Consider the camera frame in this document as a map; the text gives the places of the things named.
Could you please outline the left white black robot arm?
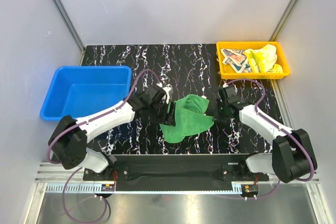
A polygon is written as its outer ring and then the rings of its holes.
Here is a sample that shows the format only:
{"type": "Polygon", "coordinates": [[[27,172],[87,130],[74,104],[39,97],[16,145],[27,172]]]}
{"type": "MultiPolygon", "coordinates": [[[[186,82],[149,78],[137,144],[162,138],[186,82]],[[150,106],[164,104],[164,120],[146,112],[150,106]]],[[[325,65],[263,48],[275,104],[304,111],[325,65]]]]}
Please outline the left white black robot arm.
{"type": "Polygon", "coordinates": [[[48,141],[48,154],[56,157],[56,163],[69,170],[85,169],[85,180],[109,180],[117,171],[116,158],[87,147],[102,133],[128,124],[138,118],[147,118],[156,124],[175,126],[175,102],[170,101],[170,87],[155,85],[147,91],[129,93],[112,107],[95,114],[74,119],[64,116],[48,141]]]}

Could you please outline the green microfiber towel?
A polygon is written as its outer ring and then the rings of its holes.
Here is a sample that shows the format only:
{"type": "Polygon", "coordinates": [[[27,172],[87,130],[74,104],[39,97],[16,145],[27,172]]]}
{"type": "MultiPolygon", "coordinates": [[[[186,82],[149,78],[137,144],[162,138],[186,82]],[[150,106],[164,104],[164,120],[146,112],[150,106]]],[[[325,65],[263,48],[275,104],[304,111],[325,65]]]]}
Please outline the green microfiber towel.
{"type": "Polygon", "coordinates": [[[206,115],[208,99],[189,94],[177,100],[175,104],[176,126],[160,125],[165,142],[176,144],[187,136],[197,135],[213,126],[213,117],[206,115]]]}

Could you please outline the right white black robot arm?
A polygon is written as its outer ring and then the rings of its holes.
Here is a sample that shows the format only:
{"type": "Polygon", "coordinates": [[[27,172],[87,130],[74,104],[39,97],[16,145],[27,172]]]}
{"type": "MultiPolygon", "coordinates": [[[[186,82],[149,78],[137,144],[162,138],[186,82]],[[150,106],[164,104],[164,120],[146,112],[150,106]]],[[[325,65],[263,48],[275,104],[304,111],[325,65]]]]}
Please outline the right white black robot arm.
{"type": "Polygon", "coordinates": [[[234,169],[244,180],[256,174],[272,174],[283,183],[309,181],[317,169],[310,137],[303,129],[294,130],[277,122],[257,105],[240,98],[233,86],[220,88],[213,116],[215,123],[235,119],[262,136],[271,146],[271,153],[250,154],[234,169]]]}

